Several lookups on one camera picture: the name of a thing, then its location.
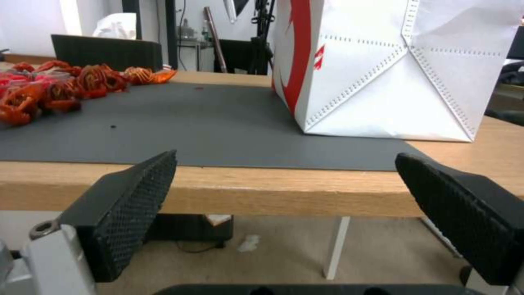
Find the screw hole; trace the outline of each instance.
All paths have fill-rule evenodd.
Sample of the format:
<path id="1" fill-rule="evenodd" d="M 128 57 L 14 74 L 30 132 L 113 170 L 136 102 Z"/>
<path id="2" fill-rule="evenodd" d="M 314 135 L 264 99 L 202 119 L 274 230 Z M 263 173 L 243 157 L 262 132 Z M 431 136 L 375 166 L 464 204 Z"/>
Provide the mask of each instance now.
<path id="1" fill-rule="evenodd" d="M 52 226 L 51 222 L 43 223 L 35 228 L 36 231 L 46 231 Z"/>

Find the white cloth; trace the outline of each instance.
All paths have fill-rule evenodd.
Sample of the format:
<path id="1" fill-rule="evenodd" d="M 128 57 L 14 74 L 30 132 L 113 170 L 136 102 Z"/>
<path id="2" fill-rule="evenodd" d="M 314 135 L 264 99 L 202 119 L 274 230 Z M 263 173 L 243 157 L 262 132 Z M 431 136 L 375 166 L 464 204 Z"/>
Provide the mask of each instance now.
<path id="1" fill-rule="evenodd" d="M 113 13 L 102 18 L 93 37 L 136 39 L 136 13 Z"/>

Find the textured rubber grip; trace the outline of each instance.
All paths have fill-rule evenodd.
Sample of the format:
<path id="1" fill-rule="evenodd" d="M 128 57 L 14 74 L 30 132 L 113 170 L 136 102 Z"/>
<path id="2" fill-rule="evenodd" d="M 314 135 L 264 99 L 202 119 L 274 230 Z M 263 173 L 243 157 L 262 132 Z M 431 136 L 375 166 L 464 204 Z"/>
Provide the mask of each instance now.
<path id="1" fill-rule="evenodd" d="M 491 285 L 524 260 L 524 202 L 492 180 L 399 154 L 397 170 L 424 213 Z"/>
<path id="2" fill-rule="evenodd" d="M 141 246 L 171 187 L 176 152 L 101 177 L 58 218 L 77 230 L 97 282 L 118 278 Z"/>

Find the beige carpet floor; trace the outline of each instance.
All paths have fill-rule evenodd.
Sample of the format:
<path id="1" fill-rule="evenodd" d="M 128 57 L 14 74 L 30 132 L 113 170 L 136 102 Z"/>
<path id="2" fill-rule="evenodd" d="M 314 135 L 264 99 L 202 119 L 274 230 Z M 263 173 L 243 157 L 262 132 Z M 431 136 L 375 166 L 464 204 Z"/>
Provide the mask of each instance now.
<path id="1" fill-rule="evenodd" d="M 172 242 L 150 242 L 102 295 L 153 294 L 187 283 L 330 283 L 322 276 L 334 218 L 235 217 L 225 249 L 202 254 Z M 246 235 L 258 248 L 240 253 Z M 204 245 L 183 243 L 186 248 Z M 466 262 L 454 257 L 418 219 L 353 218 L 332 283 L 444 283 L 458 285 Z"/>

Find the stitched perforation line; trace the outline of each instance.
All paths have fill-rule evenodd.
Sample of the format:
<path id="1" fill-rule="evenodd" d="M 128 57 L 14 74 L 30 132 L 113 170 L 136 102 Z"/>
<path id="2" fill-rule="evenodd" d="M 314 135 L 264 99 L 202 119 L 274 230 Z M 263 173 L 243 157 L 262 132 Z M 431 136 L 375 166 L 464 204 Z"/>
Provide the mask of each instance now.
<path id="1" fill-rule="evenodd" d="M 395 58 L 407 51 L 407 46 L 397 46 L 395 52 L 387 56 L 385 59 L 380 61 L 376 66 L 374 66 L 368 73 L 364 74 L 360 78 L 356 79 L 349 87 L 344 89 L 336 98 L 330 100 L 324 107 L 322 107 L 318 112 L 310 116 L 305 124 L 306 126 L 311 126 L 319 122 L 326 114 L 330 113 L 332 110 L 336 109 L 340 104 L 344 103 L 349 99 L 354 93 L 361 90 L 366 86 L 370 81 L 372 81 L 376 76 L 384 72 L 390 63 L 395 61 Z"/>
<path id="2" fill-rule="evenodd" d="M 419 49 L 425 49 L 425 50 L 430 51 L 430 52 L 457 54 L 457 55 L 492 56 L 492 57 L 500 57 L 500 56 L 502 56 L 502 52 L 492 52 L 492 51 L 482 51 L 482 50 L 472 50 L 472 49 L 437 48 L 437 47 L 430 47 L 430 48 L 427 48 L 427 49 L 423 48 L 423 47 L 419 47 Z"/>
<path id="3" fill-rule="evenodd" d="M 433 70 L 428 60 L 424 57 L 423 50 L 420 48 L 412 48 L 412 52 L 417 61 L 419 62 L 420 66 L 424 70 L 424 72 L 428 75 L 430 81 L 433 83 L 437 91 L 442 96 L 442 98 L 451 107 L 458 119 L 465 125 L 466 130 L 470 133 L 470 136 L 473 136 L 473 134 L 475 134 L 475 128 L 473 128 L 470 125 L 469 118 L 466 116 L 466 114 L 459 106 L 459 104 L 455 101 L 455 99 L 451 96 L 449 90 L 444 85 L 439 76 L 436 74 L 436 72 Z"/>
<path id="4" fill-rule="evenodd" d="M 413 36 L 413 27 L 419 9 L 419 0 L 409 0 L 406 9 L 406 16 L 404 17 L 404 25 L 402 26 L 402 35 L 405 38 L 411 39 Z"/>
<path id="5" fill-rule="evenodd" d="M 348 42 L 348 43 L 357 43 L 357 44 L 364 44 L 364 45 L 384 46 L 384 47 L 403 46 L 403 44 L 386 42 L 386 41 L 381 41 L 381 40 L 349 38 L 349 37 L 332 35 L 332 34 L 320 34 L 320 39 L 342 41 L 342 42 Z"/>

